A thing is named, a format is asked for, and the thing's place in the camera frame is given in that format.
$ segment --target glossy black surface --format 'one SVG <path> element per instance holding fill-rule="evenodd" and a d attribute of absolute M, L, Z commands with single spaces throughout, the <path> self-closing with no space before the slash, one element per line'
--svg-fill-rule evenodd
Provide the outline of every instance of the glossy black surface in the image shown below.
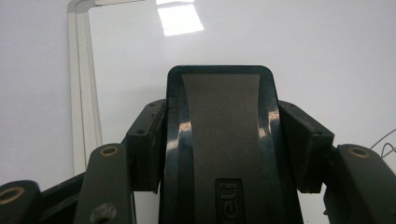
<path fill-rule="evenodd" d="M 331 223 L 396 223 L 396 176 L 378 154 L 341 145 L 326 163 L 324 202 Z"/>
<path fill-rule="evenodd" d="M 136 223 L 128 163 L 122 144 L 91 153 L 73 223 Z"/>
<path fill-rule="evenodd" d="M 165 100 L 145 106 L 122 140 L 133 162 L 134 191 L 157 192 L 163 176 Z"/>
<path fill-rule="evenodd" d="M 330 154 L 334 134 L 297 105 L 279 101 L 279 111 L 297 189 L 320 193 L 321 166 Z"/>
<path fill-rule="evenodd" d="M 0 223 L 37 223 L 43 209 L 37 183 L 19 180 L 0 186 Z"/>
<path fill-rule="evenodd" d="M 302 223 L 267 68 L 178 66 L 166 100 L 161 223 L 234 221 L 217 219 L 222 178 L 241 180 L 246 223 Z"/>

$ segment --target white wall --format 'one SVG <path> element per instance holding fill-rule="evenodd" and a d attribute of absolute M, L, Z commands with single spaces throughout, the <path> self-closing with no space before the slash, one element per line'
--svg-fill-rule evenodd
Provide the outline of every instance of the white wall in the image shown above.
<path fill-rule="evenodd" d="M 73 175 L 67 4 L 0 2 L 0 185 Z"/>

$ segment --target black cable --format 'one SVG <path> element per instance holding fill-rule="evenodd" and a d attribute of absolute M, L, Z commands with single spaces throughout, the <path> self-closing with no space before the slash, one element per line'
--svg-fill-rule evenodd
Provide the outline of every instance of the black cable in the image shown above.
<path fill-rule="evenodd" d="M 394 149 L 394 146 L 391 145 L 390 143 L 386 143 L 383 147 L 382 147 L 382 152 L 381 152 L 381 158 L 384 158 L 384 150 L 386 146 L 390 146 L 392 148 L 392 150 Z"/>
<path fill-rule="evenodd" d="M 385 134 L 385 136 L 383 136 L 381 139 L 379 139 L 372 147 L 370 147 L 370 149 L 373 149 L 373 147 L 375 147 L 376 145 L 378 145 L 378 143 L 380 143 L 382 140 L 384 140 L 384 138 L 388 137 L 391 133 L 396 132 L 396 129 L 394 129 L 393 131 L 391 131 L 390 133 Z"/>
<path fill-rule="evenodd" d="M 389 151 L 387 154 L 385 154 L 382 159 L 386 158 L 390 153 L 392 153 L 392 151 L 394 151 L 396 153 L 396 147 L 393 147 L 391 151 Z"/>

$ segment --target textured gray panel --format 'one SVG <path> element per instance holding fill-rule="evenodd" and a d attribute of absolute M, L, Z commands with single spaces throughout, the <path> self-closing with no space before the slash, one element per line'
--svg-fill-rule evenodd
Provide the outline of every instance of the textured gray panel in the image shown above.
<path fill-rule="evenodd" d="M 247 220 L 264 220 L 259 75 L 183 75 L 191 118 L 196 223 L 216 223 L 215 180 L 240 178 Z"/>

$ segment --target metal screw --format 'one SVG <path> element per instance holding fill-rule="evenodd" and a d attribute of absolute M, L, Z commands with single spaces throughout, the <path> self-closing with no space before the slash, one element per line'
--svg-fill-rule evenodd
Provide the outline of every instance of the metal screw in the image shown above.
<path fill-rule="evenodd" d="M 370 154 L 363 148 L 351 147 L 351 148 L 348 149 L 348 151 L 349 151 L 350 154 L 352 154 L 354 156 L 357 156 L 357 157 L 360 157 L 360 158 L 366 159 L 366 158 L 370 157 Z"/>
<path fill-rule="evenodd" d="M 102 150 L 100 150 L 100 154 L 104 157 L 112 156 L 116 154 L 119 151 L 118 148 L 116 147 L 105 147 Z"/>
<path fill-rule="evenodd" d="M 23 187 L 14 187 L 3 190 L 3 192 L 0 193 L 0 204 L 11 203 L 14 200 L 18 199 L 19 197 L 21 197 L 23 193 L 24 193 Z"/>

